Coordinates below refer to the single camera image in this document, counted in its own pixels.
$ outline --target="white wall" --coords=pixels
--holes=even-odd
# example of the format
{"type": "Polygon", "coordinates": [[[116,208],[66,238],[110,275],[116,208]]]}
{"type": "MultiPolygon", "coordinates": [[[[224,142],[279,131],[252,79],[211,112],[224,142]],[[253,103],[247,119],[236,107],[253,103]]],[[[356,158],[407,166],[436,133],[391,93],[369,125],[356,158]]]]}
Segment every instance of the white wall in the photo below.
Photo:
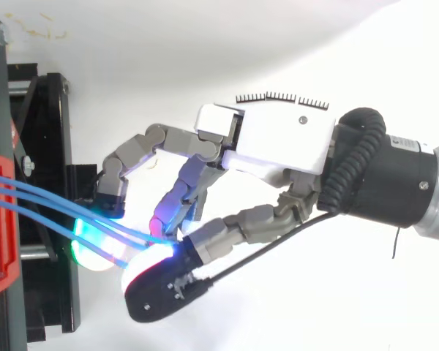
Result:
{"type": "MultiPolygon", "coordinates": [[[[100,163],[154,122],[191,129],[203,103],[266,90],[330,101],[336,116],[373,107],[389,134],[438,146],[439,0],[402,1],[357,25],[382,2],[17,0],[0,1],[0,17],[12,30],[11,61],[38,61],[71,81],[75,163],[100,163]]],[[[183,161],[160,154],[154,169],[130,176],[128,224],[147,229],[183,161]]],[[[276,198],[254,178],[227,174],[205,219],[276,198]]],[[[82,326],[30,350],[437,351],[439,242],[403,230],[391,260],[394,235],[333,219],[150,325],[127,316],[120,271],[82,269],[82,326]]],[[[239,247],[204,273],[255,249],[239,247]]]]}

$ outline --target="red clamp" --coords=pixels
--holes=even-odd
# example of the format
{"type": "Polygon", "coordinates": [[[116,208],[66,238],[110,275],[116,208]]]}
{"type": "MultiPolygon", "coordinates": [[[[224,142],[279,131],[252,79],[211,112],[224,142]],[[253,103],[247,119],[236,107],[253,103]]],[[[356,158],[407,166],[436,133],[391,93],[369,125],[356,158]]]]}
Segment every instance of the red clamp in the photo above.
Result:
{"type": "MultiPolygon", "coordinates": [[[[15,178],[13,161],[2,156],[0,176],[15,178]]],[[[0,187],[13,189],[4,184],[0,184],[0,187]]],[[[0,200],[16,204],[14,197],[0,194],[0,200]]],[[[20,274],[19,244],[17,214],[0,207],[0,292],[7,289],[20,274]]]]}

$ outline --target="label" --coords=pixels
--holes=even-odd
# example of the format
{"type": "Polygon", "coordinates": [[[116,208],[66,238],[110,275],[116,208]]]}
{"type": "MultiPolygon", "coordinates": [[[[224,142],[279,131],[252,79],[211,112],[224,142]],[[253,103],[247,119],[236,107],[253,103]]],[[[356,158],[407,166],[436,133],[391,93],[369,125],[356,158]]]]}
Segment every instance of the label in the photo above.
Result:
{"type": "Polygon", "coordinates": [[[425,143],[419,143],[419,145],[421,146],[421,152],[424,152],[425,154],[434,155],[434,150],[432,149],[431,146],[425,143]]]}
{"type": "Polygon", "coordinates": [[[18,141],[20,140],[20,136],[18,135],[18,131],[15,127],[15,123],[12,120],[12,142],[13,142],[13,150],[16,148],[16,144],[18,144],[18,141]]]}
{"type": "Polygon", "coordinates": [[[394,148],[401,148],[402,150],[419,152],[419,144],[415,140],[405,139],[403,137],[393,137],[390,135],[390,144],[394,148]]]}

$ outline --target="robotic hand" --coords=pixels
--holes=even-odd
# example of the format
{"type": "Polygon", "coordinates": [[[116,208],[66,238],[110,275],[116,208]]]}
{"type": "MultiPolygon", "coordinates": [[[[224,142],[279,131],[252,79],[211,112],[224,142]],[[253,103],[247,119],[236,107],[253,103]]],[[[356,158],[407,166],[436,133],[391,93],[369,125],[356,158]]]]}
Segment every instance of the robotic hand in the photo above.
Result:
{"type": "Polygon", "coordinates": [[[168,256],[131,273],[125,298],[138,322],[178,311],[218,279],[340,213],[397,227],[415,225],[421,235],[439,239],[439,148],[434,152],[425,144],[386,135],[375,110],[353,110],[335,126],[325,102],[253,94],[237,97],[232,105],[204,105],[195,130],[155,124],[119,146],[103,163],[94,200],[99,210],[110,218],[124,215],[125,176],[157,149],[189,157],[150,221],[151,234],[160,238],[176,239],[186,219],[200,220],[207,188],[227,170],[289,188],[277,206],[259,205],[214,219],[173,245],[168,256]],[[306,222],[316,204],[328,213],[306,222]],[[218,276],[195,278],[194,269],[241,243],[271,244],[218,276]]]}

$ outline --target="blue cable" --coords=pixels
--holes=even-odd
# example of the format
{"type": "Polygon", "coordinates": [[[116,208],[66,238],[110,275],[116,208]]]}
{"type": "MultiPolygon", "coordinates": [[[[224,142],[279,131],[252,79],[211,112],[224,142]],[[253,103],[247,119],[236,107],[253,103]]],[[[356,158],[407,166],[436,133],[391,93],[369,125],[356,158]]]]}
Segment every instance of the blue cable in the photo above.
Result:
{"type": "Polygon", "coordinates": [[[0,176],[0,183],[14,186],[16,188],[26,190],[27,192],[32,192],[32,193],[39,195],[41,197],[45,197],[49,200],[54,201],[55,203],[58,203],[59,205],[62,205],[66,208],[70,208],[73,211],[78,212],[79,214],[90,217],[98,222],[107,224],[108,226],[110,226],[112,228],[115,228],[117,230],[120,230],[121,232],[130,234],[130,235],[133,235],[136,238],[140,238],[144,241],[149,241],[149,242],[156,243],[156,244],[172,244],[173,243],[170,240],[155,238],[154,236],[151,236],[149,234],[140,233],[137,230],[133,230],[133,229],[124,227],[123,225],[121,225],[119,223],[115,223],[114,221],[111,221],[110,219],[107,219],[103,216],[100,216],[99,214],[96,214],[93,211],[90,211],[89,209],[84,208],[83,206],[79,206],[76,203],[73,203],[72,201],[64,199],[63,197],[55,195],[54,193],[48,192],[47,190],[41,189],[37,186],[32,186],[32,185],[23,183],[21,181],[15,181],[13,179],[1,177],[1,176],[0,176]]]}
{"type": "Polygon", "coordinates": [[[61,205],[58,205],[58,204],[56,204],[48,199],[45,199],[44,197],[31,195],[31,194],[28,194],[27,192],[17,192],[15,190],[10,190],[10,189],[5,189],[5,188],[0,188],[0,194],[9,195],[11,197],[17,197],[17,198],[27,200],[27,201],[32,201],[33,203],[38,203],[39,205],[43,205],[45,207],[52,208],[53,210],[62,212],[63,214],[66,214],[70,217],[81,218],[86,223],[101,230],[102,232],[106,233],[107,235],[113,237],[114,239],[116,239],[117,241],[120,241],[121,243],[123,243],[125,245],[131,246],[131,247],[133,247],[135,249],[139,249],[139,250],[146,249],[146,247],[144,245],[139,244],[139,243],[135,243],[134,241],[131,241],[130,239],[110,230],[106,226],[94,221],[93,219],[91,219],[87,216],[81,215],[77,212],[74,212],[73,210],[65,208],[61,205]]]}
{"type": "Polygon", "coordinates": [[[17,212],[19,214],[22,214],[26,217],[29,217],[33,219],[36,222],[39,222],[46,227],[49,227],[52,230],[55,230],[57,233],[67,237],[70,240],[76,240],[81,245],[86,246],[88,249],[92,250],[94,253],[98,254],[101,257],[104,257],[106,260],[115,263],[119,267],[125,269],[127,267],[127,262],[120,260],[118,258],[113,257],[112,255],[108,254],[106,251],[101,250],[96,245],[90,243],[89,241],[74,235],[70,230],[68,230],[65,227],[62,227],[61,225],[51,221],[49,218],[45,218],[44,216],[41,216],[40,214],[37,214],[36,212],[33,212],[31,210],[28,210],[27,208],[23,208],[17,205],[13,205],[12,203],[8,203],[6,201],[0,201],[0,207],[6,208],[7,210],[11,210],[14,212],[17,212]]]}

